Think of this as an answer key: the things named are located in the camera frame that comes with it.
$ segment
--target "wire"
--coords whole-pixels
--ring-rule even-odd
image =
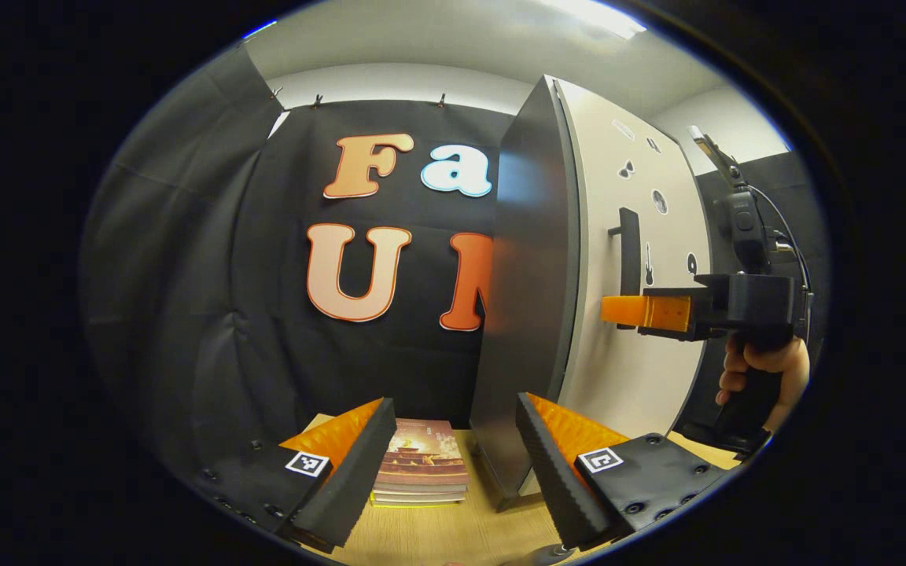
[[[781,219],[781,223],[783,223],[783,225],[785,226],[785,232],[788,233],[788,241],[791,241],[792,248],[795,248],[795,257],[798,258],[799,271],[802,272],[802,286],[803,288],[805,288],[807,293],[812,292],[812,287],[809,286],[809,268],[806,267],[806,258],[803,257],[802,250],[801,248],[799,248],[799,244],[795,241],[795,236],[792,236],[792,229],[788,226],[788,222],[785,222],[785,216],[781,215],[781,211],[778,209],[778,207],[776,207],[774,201],[770,200],[767,194],[762,193],[761,189],[758,189],[755,186],[751,186],[749,187],[749,189],[753,191],[753,193],[760,194],[760,196],[764,197],[764,199],[768,201],[768,204],[771,205],[771,208],[774,208],[774,211],[778,215],[778,218]]]

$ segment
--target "wooden table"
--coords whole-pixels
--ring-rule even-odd
[[[330,418],[317,415],[306,428]],[[331,554],[304,548],[350,566],[442,566],[447,562],[497,566],[540,547],[560,544],[540,494],[526,495],[513,508],[495,512],[500,495],[479,457],[472,455],[473,433],[456,430],[454,434],[470,473],[466,501],[424,509],[377,509],[366,502],[344,548]],[[676,433],[669,438],[722,469],[739,463],[732,452],[704,447]],[[576,552],[562,564],[596,550]]]

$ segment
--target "sticker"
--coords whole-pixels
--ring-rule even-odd
[[[659,193],[658,190],[652,191],[652,203],[655,203],[655,209],[661,215],[665,215],[669,211],[669,208],[666,207],[666,197],[662,196],[662,193]]]
[[[613,122],[611,122],[611,124],[613,124],[618,130],[620,130],[622,134],[627,136],[629,140],[635,141],[635,133],[632,132],[631,128],[628,128],[627,126],[622,124],[619,119],[615,119]]]
[[[600,448],[599,450],[586,452],[586,454],[579,454],[579,459],[582,460],[583,465],[586,465],[589,473],[603,472],[609,467],[624,463],[624,460],[610,448]]]
[[[645,286],[652,286],[652,255],[648,248],[648,241],[645,243]]]
[[[324,456],[299,452],[299,454],[296,454],[295,458],[292,458],[291,462],[285,465],[285,469],[291,469],[292,472],[303,473],[306,474],[306,476],[316,477],[320,476],[320,472],[323,471],[324,466],[327,465],[328,461],[330,461],[330,459],[324,458]]]
[[[628,159],[628,162],[621,168],[621,171],[617,172],[618,175],[621,175],[622,179],[632,178],[632,175],[635,175],[635,166],[632,165],[632,161]]]

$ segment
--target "hand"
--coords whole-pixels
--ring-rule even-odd
[[[731,391],[743,391],[747,384],[745,372],[748,366],[769,373],[781,373],[778,402],[764,423],[764,429],[770,432],[778,430],[809,382],[809,352],[802,339],[795,336],[781,350],[761,354],[752,344],[747,344],[743,348],[743,354],[740,354],[739,338],[733,334],[726,341],[724,366],[725,372],[719,377],[719,394],[715,395],[715,402],[719,405],[725,405],[729,401]]]

